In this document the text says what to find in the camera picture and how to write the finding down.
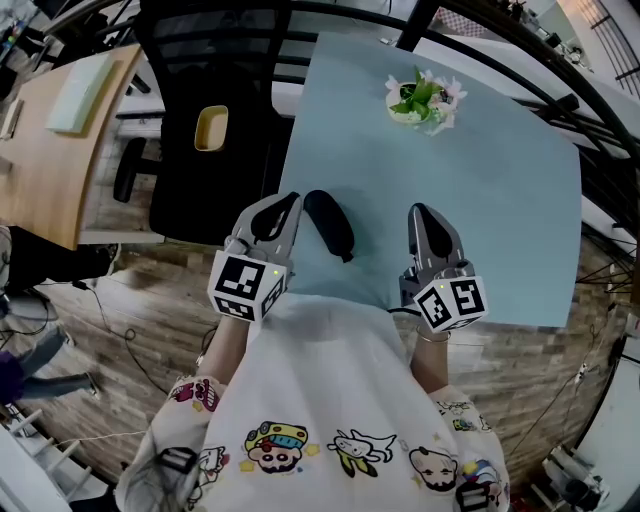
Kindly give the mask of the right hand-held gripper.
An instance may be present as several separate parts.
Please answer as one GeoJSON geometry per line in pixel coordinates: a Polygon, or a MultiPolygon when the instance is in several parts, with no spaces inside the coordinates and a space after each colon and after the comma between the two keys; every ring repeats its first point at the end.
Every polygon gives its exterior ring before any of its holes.
{"type": "Polygon", "coordinates": [[[437,210],[415,203],[408,215],[414,267],[399,277],[401,306],[415,306],[433,333],[462,329],[489,313],[483,279],[464,259],[460,236],[437,210]],[[428,270],[443,268],[433,274],[428,270]]]}

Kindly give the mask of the white table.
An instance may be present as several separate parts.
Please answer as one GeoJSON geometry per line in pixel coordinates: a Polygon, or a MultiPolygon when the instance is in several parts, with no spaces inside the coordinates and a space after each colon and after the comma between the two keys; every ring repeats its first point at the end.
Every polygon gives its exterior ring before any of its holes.
{"type": "Polygon", "coordinates": [[[594,512],[640,512],[640,348],[623,350],[576,450],[609,486],[594,512]]]}

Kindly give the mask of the white flower pot with plant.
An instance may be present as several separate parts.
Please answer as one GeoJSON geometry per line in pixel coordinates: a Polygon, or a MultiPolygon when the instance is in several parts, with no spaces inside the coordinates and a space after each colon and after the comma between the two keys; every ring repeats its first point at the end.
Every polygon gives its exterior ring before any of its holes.
{"type": "Polygon", "coordinates": [[[468,95],[455,77],[446,79],[417,67],[412,81],[398,81],[389,75],[385,87],[385,104],[391,119],[428,136],[454,128],[460,103],[468,95]]]}

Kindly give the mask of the pale green flat box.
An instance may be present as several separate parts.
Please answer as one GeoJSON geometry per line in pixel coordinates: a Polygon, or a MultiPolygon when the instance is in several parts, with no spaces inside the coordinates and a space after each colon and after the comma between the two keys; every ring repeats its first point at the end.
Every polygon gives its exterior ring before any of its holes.
{"type": "Polygon", "coordinates": [[[80,134],[113,64],[114,59],[108,53],[73,63],[49,114],[46,129],[55,133],[80,134]]]}

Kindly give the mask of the beige notebook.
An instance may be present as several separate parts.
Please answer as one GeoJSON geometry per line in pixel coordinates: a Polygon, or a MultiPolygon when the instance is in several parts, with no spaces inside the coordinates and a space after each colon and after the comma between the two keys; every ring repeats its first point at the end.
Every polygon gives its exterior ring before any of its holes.
{"type": "Polygon", "coordinates": [[[0,140],[9,140],[13,137],[23,105],[24,101],[20,98],[16,98],[9,105],[0,128],[0,140]]]}

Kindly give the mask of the black oblong object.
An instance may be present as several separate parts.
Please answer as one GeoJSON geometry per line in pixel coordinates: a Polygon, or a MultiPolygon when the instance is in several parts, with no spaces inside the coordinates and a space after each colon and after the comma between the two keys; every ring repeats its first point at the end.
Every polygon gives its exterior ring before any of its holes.
{"type": "Polygon", "coordinates": [[[326,191],[313,190],[305,196],[303,208],[328,251],[344,263],[350,262],[355,246],[354,233],[336,200],[326,191]]]}

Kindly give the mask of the black mesh office chair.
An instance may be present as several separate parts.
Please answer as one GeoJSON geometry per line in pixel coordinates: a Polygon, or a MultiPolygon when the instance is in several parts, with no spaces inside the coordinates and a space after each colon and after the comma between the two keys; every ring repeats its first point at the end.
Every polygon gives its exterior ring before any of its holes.
{"type": "Polygon", "coordinates": [[[270,0],[141,0],[135,37],[160,88],[160,158],[144,157],[142,137],[127,142],[113,196],[126,203],[151,175],[149,226],[170,239],[220,245],[239,214],[277,192],[294,121],[272,101],[284,22],[270,0]],[[229,110],[224,147],[200,152],[200,112],[229,110]]]}

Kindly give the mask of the person's left forearm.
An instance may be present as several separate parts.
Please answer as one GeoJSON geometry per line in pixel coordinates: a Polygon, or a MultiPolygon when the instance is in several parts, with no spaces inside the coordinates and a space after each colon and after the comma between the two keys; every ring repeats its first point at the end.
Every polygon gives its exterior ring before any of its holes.
{"type": "Polygon", "coordinates": [[[250,323],[223,316],[196,371],[228,385],[246,352],[250,323]]]}

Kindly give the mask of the person's right forearm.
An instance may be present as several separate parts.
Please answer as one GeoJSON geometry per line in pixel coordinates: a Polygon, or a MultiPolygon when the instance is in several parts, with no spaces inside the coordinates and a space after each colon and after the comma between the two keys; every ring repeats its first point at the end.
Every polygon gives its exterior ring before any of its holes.
{"type": "Polygon", "coordinates": [[[421,321],[416,327],[416,344],[410,368],[414,379],[427,394],[434,393],[449,383],[448,332],[434,333],[421,321]]]}

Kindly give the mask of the black bag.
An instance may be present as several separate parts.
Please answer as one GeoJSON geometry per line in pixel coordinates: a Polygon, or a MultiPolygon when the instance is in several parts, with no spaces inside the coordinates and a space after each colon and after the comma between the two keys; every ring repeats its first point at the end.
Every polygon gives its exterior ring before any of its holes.
{"type": "Polygon", "coordinates": [[[11,237],[11,247],[0,235],[0,268],[6,253],[6,290],[11,292],[38,286],[46,280],[74,282],[109,276],[121,253],[120,244],[79,245],[69,250],[18,226],[3,229],[11,237]]]}

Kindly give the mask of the yellow plastic container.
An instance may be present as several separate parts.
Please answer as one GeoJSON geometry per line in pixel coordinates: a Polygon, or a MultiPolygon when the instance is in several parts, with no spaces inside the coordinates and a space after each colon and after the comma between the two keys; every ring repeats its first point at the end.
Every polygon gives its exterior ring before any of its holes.
{"type": "Polygon", "coordinates": [[[218,152],[225,144],[229,110],[224,105],[204,108],[198,117],[194,147],[200,152],[218,152]]]}

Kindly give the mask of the white black floor equipment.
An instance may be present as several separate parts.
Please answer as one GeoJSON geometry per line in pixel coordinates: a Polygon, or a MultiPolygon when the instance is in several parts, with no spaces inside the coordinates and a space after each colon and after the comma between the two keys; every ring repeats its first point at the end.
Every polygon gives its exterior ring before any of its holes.
{"type": "Polygon", "coordinates": [[[593,466],[563,445],[550,451],[542,467],[550,487],[573,512],[595,512],[610,496],[610,487],[593,466]]]}

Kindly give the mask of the white rack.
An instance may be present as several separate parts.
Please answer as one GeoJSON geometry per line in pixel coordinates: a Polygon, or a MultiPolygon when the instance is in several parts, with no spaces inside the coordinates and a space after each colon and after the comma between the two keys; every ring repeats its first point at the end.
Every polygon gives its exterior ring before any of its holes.
{"type": "Polygon", "coordinates": [[[37,410],[27,416],[11,407],[11,421],[0,424],[0,491],[22,512],[51,508],[70,512],[74,501],[103,496],[108,485],[72,457],[80,444],[59,448],[53,438],[42,435],[34,422],[37,410]]]}

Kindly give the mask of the white cartoon print shirt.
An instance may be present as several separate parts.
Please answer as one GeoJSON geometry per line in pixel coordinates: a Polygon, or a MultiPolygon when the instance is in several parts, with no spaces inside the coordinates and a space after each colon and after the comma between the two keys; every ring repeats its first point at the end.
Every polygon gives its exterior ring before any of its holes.
{"type": "Polygon", "coordinates": [[[450,382],[423,390],[414,348],[381,309],[283,296],[228,385],[176,382],[118,482],[119,512],[454,512],[466,482],[508,512],[496,434],[450,382]],[[189,474],[156,462],[169,447],[198,455],[189,474]]]}

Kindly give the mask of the wooden desk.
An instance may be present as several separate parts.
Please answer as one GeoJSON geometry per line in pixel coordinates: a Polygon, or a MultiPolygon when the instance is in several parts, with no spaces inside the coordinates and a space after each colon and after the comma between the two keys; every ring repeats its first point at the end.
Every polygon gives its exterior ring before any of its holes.
{"type": "Polygon", "coordinates": [[[142,55],[133,44],[107,52],[113,67],[98,92],[83,131],[58,134],[46,128],[70,64],[23,83],[14,135],[0,140],[0,220],[74,250],[80,240],[87,197],[106,134],[142,55]]]}

